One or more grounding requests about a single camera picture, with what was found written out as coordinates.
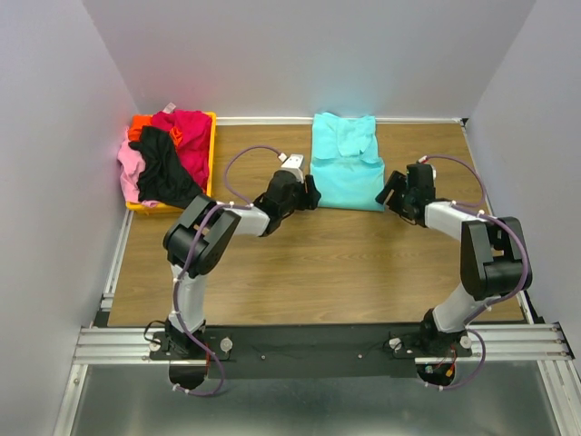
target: yellow basket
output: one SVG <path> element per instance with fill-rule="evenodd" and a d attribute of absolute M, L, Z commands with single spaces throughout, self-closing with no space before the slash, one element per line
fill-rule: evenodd
<path fill-rule="evenodd" d="M 212 196 L 212 168 L 214 163 L 214 139 L 216 138 L 216 114 L 214 112 L 204 112 L 206 115 L 210 116 L 212 119 L 212 131 L 210 132 L 210 152 L 208 153 L 208 185 L 204 192 L 208 196 Z M 143 213 L 149 215 L 150 213 L 172 213 L 172 212 L 183 212 L 182 209 L 177 207 L 168 206 L 167 204 L 157 203 L 154 207 L 143 206 L 140 203 L 125 202 L 125 206 L 130 211 L 137 213 Z"/>

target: black cloth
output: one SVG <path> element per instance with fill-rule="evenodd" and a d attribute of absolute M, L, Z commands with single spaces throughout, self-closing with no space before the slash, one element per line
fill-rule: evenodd
<path fill-rule="evenodd" d="M 156 200 L 185 209 L 196 195 L 202 193 L 200 185 L 180 163 L 167 132 L 144 126 L 139 141 L 132 141 L 129 146 L 141 153 L 145 161 L 145 169 L 137 180 L 140 202 Z"/>

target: white baseboard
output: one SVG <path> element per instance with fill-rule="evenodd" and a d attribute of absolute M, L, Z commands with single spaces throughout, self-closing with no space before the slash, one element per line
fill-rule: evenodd
<path fill-rule="evenodd" d="M 460 118 L 376 117 L 378 124 L 459 124 Z M 217 125 L 312 124 L 312 116 L 218 116 Z"/>

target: back wall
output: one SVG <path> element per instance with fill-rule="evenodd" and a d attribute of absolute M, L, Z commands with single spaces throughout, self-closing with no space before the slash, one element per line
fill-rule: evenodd
<path fill-rule="evenodd" d="M 535 2 L 84 0 L 143 112 L 468 117 Z"/>

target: clothing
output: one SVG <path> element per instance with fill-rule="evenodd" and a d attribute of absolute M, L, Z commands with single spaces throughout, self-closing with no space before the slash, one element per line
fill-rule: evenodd
<path fill-rule="evenodd" d="M 383 189 L 384 170 L 375 117 L 315 115 L 310 173 L 321 194 L 319 206 L 383 211 L 375 196 Z"/>
<path fill-rule="evenodd" d="M 126 202 L 139 202 L 139 188 L 137 181 L 139 174 L 145 169 L 145 161 L 141 154 L 132 150 L 129 147 L 129 139 L 127 137 L 127 129 L 125 129 L 125 137 L 121 143 L 121 148 L 117 153 L 117 160 L 121 163 L 121 190 Z M 158 202 L 144 201 L 142 204 L 147 207 L 154 207 Z"/>
<path fill-rule="evenodd" d="M 211 117 L 200 111 L 176 109 L 171 114 L 155 114 L 152 117 L 152 126 L 170 133 L 183 167 L 205 190 L 210 176 L 208 157 L 212 133 Z"/>
<path fill-rule="evenodd" d="M 142 129 L 146 125 L 152 125 L 151 115 L 134 115 L 131 121 L 131 126 L 129 127 L 129 132 L 127 133 L 129 140 L 139 141 L 139 138 L 142 135 Z"/>
<path fill-rule="evenodd" d="M 139 201 L 157 200 L 185 209 L 202 193 L 202 188 L 183 168 L 171 136 L 160 129 L 145 126 L 139 141 L 129 146 L 141 153 L 145 170 L 139 175 Z"/>

